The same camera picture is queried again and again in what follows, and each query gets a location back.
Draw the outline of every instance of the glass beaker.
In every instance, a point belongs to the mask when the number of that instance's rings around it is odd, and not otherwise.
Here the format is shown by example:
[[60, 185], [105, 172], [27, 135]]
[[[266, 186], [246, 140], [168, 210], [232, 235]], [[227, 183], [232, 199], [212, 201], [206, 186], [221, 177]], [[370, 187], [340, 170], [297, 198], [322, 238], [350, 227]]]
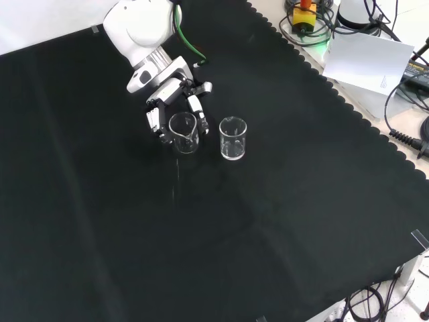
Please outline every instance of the glass beaker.
[[173, 135], [173, 145], [177, 152], [190, 154], [198, 148], [199, 137], [196, 128], [196, 118], [192, 113], [180, 112], [174, 114], [169, 122]]
[[227, 160], [238, 160], [244, 156], [247, 124], [242, 119], [230, 116], [219, 124], [221, 132], [221, 154]]

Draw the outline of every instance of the green cable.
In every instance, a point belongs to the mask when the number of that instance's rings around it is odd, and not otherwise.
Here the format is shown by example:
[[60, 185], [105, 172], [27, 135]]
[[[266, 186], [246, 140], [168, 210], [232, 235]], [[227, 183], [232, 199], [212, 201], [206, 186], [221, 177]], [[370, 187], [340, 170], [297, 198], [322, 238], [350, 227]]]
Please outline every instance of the green cable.
[[181, 37], [181, 39], [183, 40], [183, 42], [187, 45], [187, 47], [189, 48], [189, 49], [191, 49], [195, 54], [197, 54], [197, 55], [199, 55], [200, 57], [202, 57], [204, 60], [201, 62], [201, 63], [203, 63], [203, 62], [205, 62], [205, 60], [207, 60], [207, 58], [206, 58], [206, 56], [204, 56], [203, 54], [201, 54], [186, 38], [185, 38], [185, 36], [184, 36], [184, 34], [183, 34], [183, 32], [182, 32], [182, 30], [180, 29], [180, 23], [179, 23], [179, 21], [180, 21], [180, 17], [179, 17], [179, 7], [177, 6], [176, 7], [176, 12], [175, 12], [175, 14], [176, 14], [176, 29], [177, 29], [177, 31], [178, 31], [178, 33], [179, 33], [179, 36]]

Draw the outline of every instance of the black cable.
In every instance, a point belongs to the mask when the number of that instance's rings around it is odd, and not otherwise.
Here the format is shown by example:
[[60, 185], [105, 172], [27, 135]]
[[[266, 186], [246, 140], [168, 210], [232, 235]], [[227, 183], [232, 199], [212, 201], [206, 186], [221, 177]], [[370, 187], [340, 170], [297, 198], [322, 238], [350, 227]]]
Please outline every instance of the black cable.
[[429, 142], [429, 117], [423, 121], [420, 128], [420, 137], [422, 140]]
[[393, 31], [397, 19], [397, 5], [399, 3], [399, 0], [396, 0], [396, 6], [395, 6], [395, 19], [393, 20], [393, 25], [391, 25], [391, 30]]
[[[378, 283], [378, 286], [377, 286], [377, 288], [376, 288], [375, 290], [379, 290], [380, 286], [381, 286], [381, 283]], [[361, 290], [360, 290], [359, 292], [357, 292], [356, 294], [354, 294], [354, 295], [351, 297], [351, 300], [353, 299], [353, 297], [355, 297], [356, 295], [358, 295], [360, 292], [361, 292]], [[361, 303], [365, 302], [366, 300], [367, 300], [367, 299], [363, 299], [362, 301], [359, 301], [359, 302], [357, 302], [357, 303], [353, 304], [351, 307], [355, 307], [355, 306], [357, 306], [357, 305], [359, 305], [359, 304], [361, 304]]]
[[371, 308], [369, 307], [369, 288], [367, 288], [367, 303], [368, 303], [368, 316], [371, 318]]
[[429, 106], [426, 104], [426, 102], [423, 100], [422, 96], [420, 95], [419, 91], [416, 91], [416, 96], [420, 102], [425, 106], [425, 108], [429, 111]]
[[400, 82], [398, 85], [395, 86], [395, 88], [392, 90], [392, 92], [390, 92], [389, 96], [387, 97], [386, 103], [384, 105], [384, 121], [386, 122], [386, 125], [390, 130], [393, 130], [393, 129], [387, 120], [387, 105], [389, 104], [389, 100], [390, 100], [391, 96], [400, 86], [406, 84], [408, 81], [412, 80], [413, 78], [417, 78], [417, 77], [420, 77], [423, 75], [429, 75], [429, 72], [421, 72], [419, 74], [415, 74], [414, 76], [411, 76], [410, 78], [404, 79], [402, 82]]
[[375, 297], [377, 297], [377, 300], [379, 301], [380, 308], [379, 308], [377, 315], [372, 317], [371, 314], [369, 314], [369, 318], [360, 317], [354, 312], [353, 306], [350, 303], [349, 303], [349, 311], [350, 311], [353, 319], [357, 322], [376, 322], [380, 319], [381, 314], [383, 312], [383, 308], [384, 308], [383, 297], [381, 296], [381, 294], [379, 293], [378, 290], [375, 290], [371, 286], [368, 286], [366, 289], [368, 292], [371, 291], [375, 295]]
[[427, 274], [423, 273], [421, 270], [418, 270], [418, 272], [419, 272], [421, 275], [423, 275], [423, 276], [425, 276], [425, 277], [429, 278], [429, 275], [427, 275]]
[[402, 300], [400, 300], [398, 303], [396, 303], [394, 306], [392, 306], [390, 309], [388, 309], [387, 310], [387, 312], [389, 312], [390, 310], [393, 310], [395, 307], [397, 307], [403, 300], [405, 300], [406, 299], [406, 297], [407, 297], [407, 295], [408, 295], [408, 293], [411, 291], [411, 288], [413, 287], [413, 285], [414, 285], [414, 282], [415, 282], [416, 280], [413, 280], [413, 283], [411, 283], [411, 286], [410, 286], [410, 288], [407, 290], [407, 292], [405, 293], [405, 295], [404, 295], [404, 297], [402, 298]]
[[413, 104], [419, 106], [419, 108], [421, 108], [425, 111], [429, 111], [429, 107], [426, 108], [426, 106], [419, 104], [415, 99], [413, 99], [411, 96], [409, 96], [408, 93], [405, 92], [402, 88], [399, 88], [399, 90], [410, 100], [410, 103], [413, 103]]
[[[399, 90], [403, 93], [403, 94], [405, 94], [404, 93], [404, 90], [402, 89], [402, 88], [399, 88]], [[405, 102], [408, 102], [408, 103], [411, 103], [411, 104], [414, 104], [412, 101], [410, 101], [407, 97], [403, 97], [401, 94], [399, 94], [399, 91], [396, 91], [396, 94], [395, 95], [397, 95], [397, 96], [399, 96], [399, 97], [401, 97]]]

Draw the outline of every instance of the table leg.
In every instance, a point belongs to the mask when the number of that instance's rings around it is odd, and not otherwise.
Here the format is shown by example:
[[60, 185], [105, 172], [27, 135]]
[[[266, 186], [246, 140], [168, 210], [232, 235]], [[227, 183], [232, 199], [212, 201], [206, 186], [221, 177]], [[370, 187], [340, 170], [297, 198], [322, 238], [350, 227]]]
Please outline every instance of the table leg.
[[429, 303], [428, 303], [428, 306], [426, 307], [426, 310], [420, 313], [420, 317], [425, 321], [429, 320]]

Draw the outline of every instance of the white table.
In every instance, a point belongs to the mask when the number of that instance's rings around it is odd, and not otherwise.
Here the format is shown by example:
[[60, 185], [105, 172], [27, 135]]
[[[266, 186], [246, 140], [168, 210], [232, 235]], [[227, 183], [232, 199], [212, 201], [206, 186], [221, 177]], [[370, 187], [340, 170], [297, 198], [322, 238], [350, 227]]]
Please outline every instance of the white table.
[[[286, 12], [284, 11], [284, 0], [248, 0], [252, 4], [256, 10], [261, 13], [264, 17], [268, 18], [268, 21], [273, 24], [278, 30], [278, 24], [280, 20], [282, 20], [286, 16]], [[394, 15], [391, 13], [391, 10], [394, 10], [394, 7], [383, 7], [383, 11], [387, 16], [393, 17]], [[412, 44], [416, 47], [416, 50], [420, 49], [423, 46], [426, 38], [429, 34], [427, 33], [427, 28], [424, 26], [420, 26], [422, 32], [416, 33], [414, 32], [411, 36], [409, 31], [410, 21], [414, 20], [417, 17], [417, 22], [414, 21], [414, 27], [416, 24], [425, 24], [427, 21], [427, 16], [429, 15], [429, 0], [415, 0], [415, 1], [400, 1], [399, 6], [399, 15], [397, 19], [397, 23], [395, 26], [395, 32], [397, 36], [404, 42], [408, 44]], [[317, 69], [321, 74], [323, 72], [323, 68], [321, 66], [322, 56], [320, 55], [320, 50], [308, 49], [309, 52], [303, 50], [301, 47], [295, 46], [295, 49], [300, 51], [300, 54], [305, 57], [305, 60], [311, 63], [312, 67]], [[429, 59], [429, 52], [427, 52], [424, 57]], [[354, 109], [362, 114], [364, 119], [369, 120], [372, 123], [372, 126], [377, 127], [380, 130], [381, 134], [389, 137], [389, 129], [387, 128], [384, 120], [374, 118], [370, 113], [367, 112], [365, 108], [363, 108], [362, 104], [358, 102], [357, 99], [354, 99], [352, 95], [347, 93], [347, 90], [344, 86], [340, 86], [335, 80], [330, 80], [334, 84], [334, 88], [339, 92], [339, 95], [345, 98], [347, 103], [353, 105]], [[367, 97], [367, 100], [364, 100], [362, 97], [360, 100], [367, 103], [371, 102], [371, 99]], [[392, 117], [389, 122], [391, 126], [398, 131], [406, 133], [408, 136], [413, 136], [414, 138], [419, 138], [420, 126], [422, 122], [429, 116], [428, 113], [422, 111], [418, 107], [411, 107], [411, 109], [404, 111], [396, 116]], [[406, 155], [407, 160], [413, 162], [418, 170], [421, 170], [426, 174], [426, 178], [429, 179], [429, 160], [420, 159], [417, 160], [417, 151], [410, 149], [405, 144], [397, 142], [395, 140], [391, 140], [399, 151], [403, 152]], [[404, 274], [402, 278], [403, 284], [409, 284], [410, 280], [413, 279], [413, 274], [416, 273], [416, 269], [420, 267], [422, 263], [423, 256], [418, 256], [413, 260], [410, 260], [406, 267], [404, 268]], [[339, 305], [341, 302], [334, 304], [333, 306], [327, 308], [325, 311], [321, 312], [317, 316], [308, 320], [308, 322], [323, 322]]]

